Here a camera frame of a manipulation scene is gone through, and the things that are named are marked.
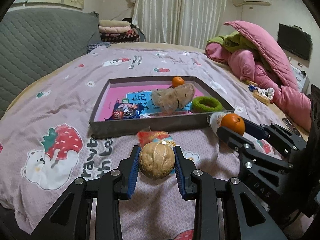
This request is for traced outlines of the orange tangerine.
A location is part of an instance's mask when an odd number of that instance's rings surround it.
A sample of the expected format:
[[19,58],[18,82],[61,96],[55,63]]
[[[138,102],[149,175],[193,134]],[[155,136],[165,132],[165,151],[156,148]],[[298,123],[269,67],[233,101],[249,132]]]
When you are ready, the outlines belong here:
[[235,113],[228,113],[224,115],[221,119],[220,126],[227,127],[239,135],[244,135],[245,133],[244,119]]
[[172,83],[172,87],[175,88],[175,87],[178,87],[178,86],[181,86],[181,85],[185,84],[185,81],[184,81],[184,79],[183,79],[182,77],[180,77],[180,76],[175,76],[175,77],[172,79],[171,83]]

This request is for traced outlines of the brown walnut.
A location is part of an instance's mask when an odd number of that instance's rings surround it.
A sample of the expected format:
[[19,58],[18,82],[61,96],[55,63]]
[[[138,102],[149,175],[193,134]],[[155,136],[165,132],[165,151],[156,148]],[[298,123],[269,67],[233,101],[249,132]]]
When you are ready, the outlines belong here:
[[139,168],[152,180],[160,180],[169,175],[175,165],[175,154],[171,147],[157,142],[143,146],[139,154]]

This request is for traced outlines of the blue red surprise egg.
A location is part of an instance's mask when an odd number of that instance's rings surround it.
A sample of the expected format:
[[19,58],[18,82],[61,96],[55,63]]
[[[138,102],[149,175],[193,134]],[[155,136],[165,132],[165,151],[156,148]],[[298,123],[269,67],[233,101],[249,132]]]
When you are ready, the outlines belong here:
[[140,143],[141,150],[143,146],[149,142],[157,142],[168,145],[172,148],[172,150],[176,146],[176,143],[173,141],[172,137],[168,132],[165,131],[139,131],[136,136]]

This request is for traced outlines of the white red surprise egg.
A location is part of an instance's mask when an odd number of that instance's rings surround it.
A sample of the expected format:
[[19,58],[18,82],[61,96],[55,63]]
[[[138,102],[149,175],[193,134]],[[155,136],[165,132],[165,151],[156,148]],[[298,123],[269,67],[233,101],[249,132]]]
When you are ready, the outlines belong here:
[[210,116],[208,116],[208,124],[216,136],[217,129],[221,126],[221,121],[226,114],[226,112],[213,112]]

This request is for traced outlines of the snack packets pile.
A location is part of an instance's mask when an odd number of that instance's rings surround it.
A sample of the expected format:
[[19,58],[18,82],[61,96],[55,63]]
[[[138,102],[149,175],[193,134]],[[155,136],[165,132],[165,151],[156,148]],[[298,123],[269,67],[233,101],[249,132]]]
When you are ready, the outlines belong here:
[[244,83],[248,85],[249,91],[252,93],[253,97],[256,98],[258,101],[264,103],[265,105],[269,105],[272,103],[274,97],[273,88],[259,88],[257,83],[254,83],[253,81],[249,80],[244,80]]

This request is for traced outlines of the pink quilted blanket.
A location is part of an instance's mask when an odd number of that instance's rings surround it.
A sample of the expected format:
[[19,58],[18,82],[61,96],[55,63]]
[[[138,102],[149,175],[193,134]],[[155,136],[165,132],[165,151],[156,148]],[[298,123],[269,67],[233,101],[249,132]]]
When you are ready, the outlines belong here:
[[241,33],[258,49],[228,52],[217,43],[206,45],[206,55],[213,61],[228,65],[241,81],[249,80],[259,88],[274,89],[273,103],[297,125],[310,131],[311,101],[299,91],[289,60],[275,39],[262,27],[246,21],[225,23]]

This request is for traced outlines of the green fuzzy hair scrunchie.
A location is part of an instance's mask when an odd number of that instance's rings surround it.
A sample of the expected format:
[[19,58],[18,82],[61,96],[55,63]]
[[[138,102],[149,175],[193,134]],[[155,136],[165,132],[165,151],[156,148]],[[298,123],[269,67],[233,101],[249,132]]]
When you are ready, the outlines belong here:
[[190,110],[193,113],[219,112],[223,110],[223,106],[216,98],[198,96],[193,99]]

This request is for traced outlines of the pink strawberry print bedspread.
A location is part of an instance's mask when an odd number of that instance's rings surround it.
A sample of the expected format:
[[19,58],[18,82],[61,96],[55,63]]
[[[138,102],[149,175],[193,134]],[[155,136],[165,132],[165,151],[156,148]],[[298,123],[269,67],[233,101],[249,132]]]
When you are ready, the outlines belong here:
[[[1,205],[14,211],[18,229],[35,229],[76,177],[97,179],[130,155],[134,135],[97,140],[89,118],[109,79],[196,76],[217,89],[236,114],[256,124],[282,125],[276,113],[255,100],[222,65],[186,48],[99,47],[37,81],[1,119]],[[212,176],[239,172],[238,154],[208,128],[169,132],[184,156]],[[195,202],[182,200],[176,177],[152,180],[139,173],[131,200],[121,201],[123,239],[174,239],[189,233]]]

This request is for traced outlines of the beige mesh bath pouf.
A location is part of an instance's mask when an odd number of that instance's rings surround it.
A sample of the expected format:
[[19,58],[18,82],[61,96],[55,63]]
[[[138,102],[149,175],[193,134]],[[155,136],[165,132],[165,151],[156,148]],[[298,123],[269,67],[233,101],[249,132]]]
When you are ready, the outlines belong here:
[[168,89],[157,89],[151,92],[151,99],[161,112],[171,114],[176,109],[184,108],[190,103],[195,95],[196,89],[192,83],[185,83]]

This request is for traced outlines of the orange tangerine in tray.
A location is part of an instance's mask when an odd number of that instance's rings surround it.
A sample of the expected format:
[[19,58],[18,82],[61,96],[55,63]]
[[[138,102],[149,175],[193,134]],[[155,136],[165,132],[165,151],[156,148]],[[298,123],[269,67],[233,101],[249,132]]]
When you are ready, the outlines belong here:
[[178,87],[178,86],[181,86],[181,85],[185,84],[185,81],[184,81],[184,79],[183,79],[182,77],[180,77],[180,76],[175,76],[175,77],[172,79],[171,83],[172,83],[172,87],[175,88],[175,87]]

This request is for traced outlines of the green garment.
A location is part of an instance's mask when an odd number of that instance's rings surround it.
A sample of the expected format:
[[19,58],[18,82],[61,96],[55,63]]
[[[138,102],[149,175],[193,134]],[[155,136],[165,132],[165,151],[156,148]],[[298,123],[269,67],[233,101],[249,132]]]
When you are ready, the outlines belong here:
[[220,44],[230,53],[234,53],[236,50],[240,49],[258,51],[257,47],[238,31],[234,31],[229,35],[220,35],[211,38],[207,41],[207,45],[211,43]]

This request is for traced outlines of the blue book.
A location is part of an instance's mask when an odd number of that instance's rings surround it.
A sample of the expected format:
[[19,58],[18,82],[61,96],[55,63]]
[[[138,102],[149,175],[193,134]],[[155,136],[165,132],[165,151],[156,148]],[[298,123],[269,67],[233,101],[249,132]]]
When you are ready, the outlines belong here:
[[171,114],[161,112],[160,108],[155,106],[151,99],[151,92],[149,90],[141,91],[141,92],[131,92],[125,95],[125,98],[121,100],[121,102],[129,102],[129,103],[141,103],[143,108],[141,113],[143,115],[152,116],[152,115],[174,115],[174,114],[187,114],[190,111],[191,102],[188,103],[182,109],[176,109]]

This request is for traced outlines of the blue cookie snack packet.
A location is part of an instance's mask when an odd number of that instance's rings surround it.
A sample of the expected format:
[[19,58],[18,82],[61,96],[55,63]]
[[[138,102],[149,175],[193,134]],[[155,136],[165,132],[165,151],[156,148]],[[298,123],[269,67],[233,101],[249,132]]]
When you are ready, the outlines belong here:
[[105,121],[139,119],[142,108],[143,106],[141,103],[116,103],[111,116],[108,119],[105,119]]

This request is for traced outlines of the grey shallow cardboard tray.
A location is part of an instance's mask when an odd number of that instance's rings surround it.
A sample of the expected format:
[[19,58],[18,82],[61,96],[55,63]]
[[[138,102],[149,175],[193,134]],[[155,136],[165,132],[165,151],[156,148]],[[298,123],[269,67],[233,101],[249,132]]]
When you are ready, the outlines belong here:
[[151,128],[153,131],[180,131],[184,129],[199,129],[208,126],[208,116],[212,113],[192,113],[158,115],[150,118],[139,118],[129,120],[109,120],[94,121],[99,103],[105,93],[107,86],[144,86],[144,85],[172,85],[173,76],[137,76],[121,77],[109,79],[104,85],[98,99],[93,107],[89,118],[89,124],[93,135],[97,138],[121,137],[123,135],[133,135],[145,128]]

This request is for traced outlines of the white striped curtain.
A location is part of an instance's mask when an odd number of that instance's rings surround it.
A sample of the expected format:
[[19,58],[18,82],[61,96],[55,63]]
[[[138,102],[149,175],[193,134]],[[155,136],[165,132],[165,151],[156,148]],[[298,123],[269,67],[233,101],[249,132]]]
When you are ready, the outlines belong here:
[[217,35],[227,0],[134,0],[132,23],[146,42],[203,49]]

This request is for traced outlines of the stack of folded blankets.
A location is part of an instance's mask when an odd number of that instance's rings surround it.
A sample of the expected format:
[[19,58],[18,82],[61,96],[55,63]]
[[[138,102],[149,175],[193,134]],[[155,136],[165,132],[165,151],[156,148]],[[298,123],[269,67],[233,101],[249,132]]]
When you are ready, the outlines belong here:
[[99,34],[102,42],[140,42],[137,28],[127,21],[99,20]]

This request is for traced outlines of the grey quilted headboard cover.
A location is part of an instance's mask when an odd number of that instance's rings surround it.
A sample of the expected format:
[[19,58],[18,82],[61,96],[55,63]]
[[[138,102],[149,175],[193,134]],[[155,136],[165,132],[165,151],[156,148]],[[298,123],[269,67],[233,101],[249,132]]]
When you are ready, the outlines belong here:
[[1,20],[1,115],[25,88],[100,42],[97,12],[9,11]]

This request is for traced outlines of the black wall television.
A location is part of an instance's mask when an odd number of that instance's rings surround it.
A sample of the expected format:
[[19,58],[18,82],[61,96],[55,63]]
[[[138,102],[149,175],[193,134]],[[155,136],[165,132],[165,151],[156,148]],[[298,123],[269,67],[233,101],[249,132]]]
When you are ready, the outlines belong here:
[[278,25],[277,43],[286,51],[309,61],[312,51],[312,39],[308,33],[301,29],[280,23]]

